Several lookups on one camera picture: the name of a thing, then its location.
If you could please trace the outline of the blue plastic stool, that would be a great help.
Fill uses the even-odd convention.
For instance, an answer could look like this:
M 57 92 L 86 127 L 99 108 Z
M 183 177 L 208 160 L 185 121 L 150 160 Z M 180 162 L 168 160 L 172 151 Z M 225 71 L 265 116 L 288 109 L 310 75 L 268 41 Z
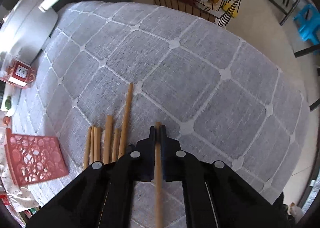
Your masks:
M 293 18 L 298 23 L 299 36 L 303 41 L 319 44 L 317 32 L 319 31 L 319 11 L 313 4 L 307 4 Z

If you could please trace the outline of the red lidded jar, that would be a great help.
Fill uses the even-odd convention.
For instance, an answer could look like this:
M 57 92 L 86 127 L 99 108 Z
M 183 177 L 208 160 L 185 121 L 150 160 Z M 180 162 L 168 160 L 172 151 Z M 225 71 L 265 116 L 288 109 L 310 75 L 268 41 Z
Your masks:
M 1 80 L 20 89 L 30 88 L 35 82 L 36 74 L 34 67 L 17 59 L 3 62 L 1 67 Z

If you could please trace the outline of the pink perforated utensil holder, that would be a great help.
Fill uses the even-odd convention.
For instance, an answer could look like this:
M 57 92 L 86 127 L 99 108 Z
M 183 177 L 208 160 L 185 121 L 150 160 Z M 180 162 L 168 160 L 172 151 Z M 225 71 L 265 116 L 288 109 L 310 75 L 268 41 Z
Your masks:
M 14 134 L 7 128 L 4 149 L 13 183 L 20 187 L 69 175 L 55 136 Z

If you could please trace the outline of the long wooden chopstick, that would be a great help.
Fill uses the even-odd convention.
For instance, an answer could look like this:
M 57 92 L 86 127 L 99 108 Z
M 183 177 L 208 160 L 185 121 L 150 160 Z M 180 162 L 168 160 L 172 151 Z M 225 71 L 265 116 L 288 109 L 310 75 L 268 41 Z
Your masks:
M 123 122 L 122 122 L 122 126 L 121 126 L 121 135 L 120 135 L 119 152 L 118 152 L 119 159 L 126 152 L 127 129 L 129 126 L 132 95 L 133 95 L 133 83 L 130 83 L 129 88 L 128 88 L 128 92 L 127 92 L 127 96 L 126 96 Z

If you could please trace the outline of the short wooden chopstick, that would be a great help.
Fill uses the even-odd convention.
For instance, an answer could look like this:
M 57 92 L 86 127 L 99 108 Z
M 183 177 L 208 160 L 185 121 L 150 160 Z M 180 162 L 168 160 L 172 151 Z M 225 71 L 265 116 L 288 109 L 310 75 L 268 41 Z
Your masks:
M 120 129 L 116 128 L 114 130 L 114 135 L 113 135 L 111 162 L 116 162 L 118 160 L 119 140 L 120 140 Z

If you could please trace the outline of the grey checked tablecloth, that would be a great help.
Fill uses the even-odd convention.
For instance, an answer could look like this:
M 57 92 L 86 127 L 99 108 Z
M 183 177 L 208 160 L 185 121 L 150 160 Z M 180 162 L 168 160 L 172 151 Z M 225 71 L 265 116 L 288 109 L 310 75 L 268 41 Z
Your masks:
M 21 92 L 13 132 L 57 137 L 69 175 L 30 185 L 41 207 L 27 227 L 99 227 L 130 83 L 125 154 L 160 122 L 182 150 L 213 166 L 207 187 L 218 227 L 290 226 L 276 199 L 298 162 L 310 110 L 283 71 L 240 37 L 165 7 L 80 2 L 59 11 L 32 65 L 36 79 Z M 101 128 L 100 161 L 83 169 L 92 125 Z M 164 226 L 187 227 L 182 183 L 166 182 L 163 170 L 162 182 Z M 154 226 L 155 167 L 152 181 L 135 184 L 129 227 Z

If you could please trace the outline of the small green fruit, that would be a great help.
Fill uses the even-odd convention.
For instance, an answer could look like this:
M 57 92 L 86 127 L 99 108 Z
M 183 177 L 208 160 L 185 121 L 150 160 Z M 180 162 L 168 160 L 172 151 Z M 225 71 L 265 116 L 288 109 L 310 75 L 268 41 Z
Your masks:
M 7 96 L 4 106 L 7 111 L 11 109 L 12 107 L 11 96 Z

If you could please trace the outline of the white electric cooking pot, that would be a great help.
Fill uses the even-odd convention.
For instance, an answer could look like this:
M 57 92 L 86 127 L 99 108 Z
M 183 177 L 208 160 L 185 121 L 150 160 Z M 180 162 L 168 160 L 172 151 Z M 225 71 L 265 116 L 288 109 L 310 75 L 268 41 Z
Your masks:
M 45 49 L 58 14 L 53 5 L 59 0 L 19 0 L 1 27 L 1 66 L 19 59 L 31 64 Z

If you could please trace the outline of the wooden chopstick on table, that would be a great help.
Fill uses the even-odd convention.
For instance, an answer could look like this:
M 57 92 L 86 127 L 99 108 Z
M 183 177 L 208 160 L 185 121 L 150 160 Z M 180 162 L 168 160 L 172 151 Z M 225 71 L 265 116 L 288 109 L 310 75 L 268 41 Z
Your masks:
M 91 151 L 91 131 L 92 131 L 92 127 L 90 126 L 88 128 L 86 144 L 85 144 L 83 169 L 88 168 L 88 165 L 89 165 L 89 155 L 90 155 L 90 151 Z
M 93 158 L 94 161 L 100 161 L 101 128 L 95 126 L 93 135 Z
M 91 126 L 91 136 L 90 136 L 90 155 L 89 162 L 92 164 L 94 162 L 94 129 L 95 125 Z

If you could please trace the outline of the thick wooden chopstick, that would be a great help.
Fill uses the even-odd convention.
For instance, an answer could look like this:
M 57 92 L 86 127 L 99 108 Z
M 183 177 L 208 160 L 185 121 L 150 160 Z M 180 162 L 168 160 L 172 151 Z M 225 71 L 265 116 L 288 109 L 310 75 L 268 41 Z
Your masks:
M 110 148 L 113 128 L 113 116 L 107 115 L 105 124 L 105 137 L 104 137 L 104 152 L 103 152 L 103 163 L 110 163 Z

